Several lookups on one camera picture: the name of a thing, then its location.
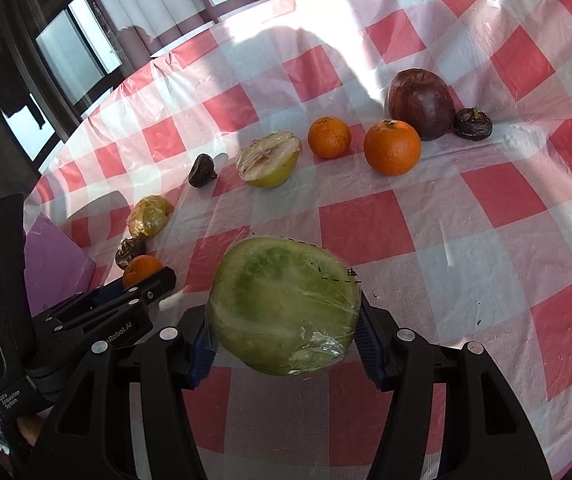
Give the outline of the small orange tangerine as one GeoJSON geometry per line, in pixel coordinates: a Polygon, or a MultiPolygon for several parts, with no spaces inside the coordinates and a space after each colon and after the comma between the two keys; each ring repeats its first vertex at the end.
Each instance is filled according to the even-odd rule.
{"type": "Polygon", "coordinates": [[[122,286],[128,289],[150,278],[164,268],[164,264],[150,255],[135,257],[126,267],[122,276],[122,286]]]}

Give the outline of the yellow fruit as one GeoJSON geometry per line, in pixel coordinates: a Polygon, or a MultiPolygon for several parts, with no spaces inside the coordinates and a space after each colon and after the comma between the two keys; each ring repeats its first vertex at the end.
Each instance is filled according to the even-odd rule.
{"type": "Polygon", "coordinates": [[[167,224],[174,207],[164,196],[149,195],[137,202],[126,220],[132,237],[147,240],[157,235],[167,224]]]}

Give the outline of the green melon half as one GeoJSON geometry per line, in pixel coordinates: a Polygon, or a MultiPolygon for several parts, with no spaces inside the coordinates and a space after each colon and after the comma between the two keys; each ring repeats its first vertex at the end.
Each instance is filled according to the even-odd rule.
{"type": "Polygon", "coordinates": [[[302,375],[344,359],[361,282],[331,252],[300,240],[248,237],[224,254],[208,298],[211,335],[259,373],[302,375]]]}

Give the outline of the small dark dried fruit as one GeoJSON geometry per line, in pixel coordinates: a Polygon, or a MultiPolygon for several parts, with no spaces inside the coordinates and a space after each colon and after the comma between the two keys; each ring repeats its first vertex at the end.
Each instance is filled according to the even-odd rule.
{"type": "Polygon", "coordinates": [[[202,188],[209,182],[216,180],[217,177],[218,174],[212,157],[208,154],[199,154],[188,174],[187,181],[193,188],[202,188]]]}

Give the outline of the large orange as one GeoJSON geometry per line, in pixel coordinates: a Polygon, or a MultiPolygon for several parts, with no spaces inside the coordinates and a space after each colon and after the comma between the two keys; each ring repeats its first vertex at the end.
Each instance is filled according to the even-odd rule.
{"type": "Polygon", "coordinates": [[[422,140],[407,122],[386,119],[367,130],[363,151],[372,169],[397,177],[416,166],[422,156],[422,140]]]}

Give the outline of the cut apple half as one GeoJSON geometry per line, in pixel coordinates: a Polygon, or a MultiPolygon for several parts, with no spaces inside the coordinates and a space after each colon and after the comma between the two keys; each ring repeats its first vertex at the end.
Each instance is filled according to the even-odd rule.
{"type": "Polygon", "coordinates": [[[236,170],[248,185],[276,188],[295,171],[300,153],[301,142],[292,132],[272,132],[243,149],[236,170]]]}

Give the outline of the small orange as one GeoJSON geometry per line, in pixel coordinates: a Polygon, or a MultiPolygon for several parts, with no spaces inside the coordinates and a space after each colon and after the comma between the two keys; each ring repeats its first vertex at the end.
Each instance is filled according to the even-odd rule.
{"type": "Polygon", "coordinates": [[[308,143],[313,154],[319,158],[338,158],[348,151],[351,142],[350,128],[336,117],[321,117],[310,125],[308,143]]]}

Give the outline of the purple cardboard box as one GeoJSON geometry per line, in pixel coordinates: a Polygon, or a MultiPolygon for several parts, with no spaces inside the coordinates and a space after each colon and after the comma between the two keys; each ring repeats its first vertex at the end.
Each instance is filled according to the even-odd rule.
{"type": "Polygon", "coordinates": [[[32,318],[78,292],[86,292],[94,261],[44,214],[26,233],[24,279],[32,318]]]}

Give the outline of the dark round fruit left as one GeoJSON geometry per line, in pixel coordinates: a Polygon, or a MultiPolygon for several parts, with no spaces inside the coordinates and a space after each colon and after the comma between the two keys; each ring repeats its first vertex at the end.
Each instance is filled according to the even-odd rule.
{"type": "Polygon", "coordinates": [[[133,259],[145,254],[146,243],[141,237],[124,238],[116,249],[115,263],[121,270],[126,270],[133,259]]]}

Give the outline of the red white checkered tablecloth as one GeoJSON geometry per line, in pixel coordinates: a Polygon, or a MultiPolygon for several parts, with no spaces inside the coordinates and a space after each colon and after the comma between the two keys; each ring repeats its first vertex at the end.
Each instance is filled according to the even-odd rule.
{"type": "Polygon", "coordinates": [[[269,235],[333,252],[367,297],[438,344],[481,342],[560,478],[572,466],[572,0],[272,0],[160,56],[77,128],[29,194],[118,278],[115,249],[143,197],[174,206],[150,252],[175,270],[158,326],[208,296],[236,240],[269,235]],[[367,165],[363,140],[388,84],[423,67],[490,138],[447,134],[407,174],[367,165]],[[343,155],[313,154],[318,118],[345,122],[343,155]],[[236,170],[254,140],[290,131],[290,178],[255,188],[236,170]],[[199,154],[216,180],[188,184],[199,154]]]}

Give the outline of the dark dried fruit right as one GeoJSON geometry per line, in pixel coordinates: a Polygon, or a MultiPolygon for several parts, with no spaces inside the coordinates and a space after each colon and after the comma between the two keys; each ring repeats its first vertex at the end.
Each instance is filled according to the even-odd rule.
{"type": "Polygon", "coordinates": [[[478,108],[462,108],[454,117],[454,133],[469,141],[486,140],[492,135],[490,117],[478,108]]]}

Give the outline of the dark red apple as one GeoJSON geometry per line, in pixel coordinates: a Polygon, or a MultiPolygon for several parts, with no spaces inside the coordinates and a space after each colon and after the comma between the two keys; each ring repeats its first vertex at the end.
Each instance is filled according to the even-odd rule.
{"type": "Polygon", "coordinates": [[[387,96],[392,119],[412,126],[423,141],[437,140],[453,130],[455,106],[446,83],[422,68],[401,70],[387,96]]]}

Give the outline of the pink curtain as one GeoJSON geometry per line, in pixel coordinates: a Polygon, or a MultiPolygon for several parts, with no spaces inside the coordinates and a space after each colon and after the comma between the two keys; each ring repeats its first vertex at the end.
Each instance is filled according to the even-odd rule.
{"type": "Polygon", "coordinates": [[[95,0],[134,67],[212,24],[201,0],[95,0]]]}

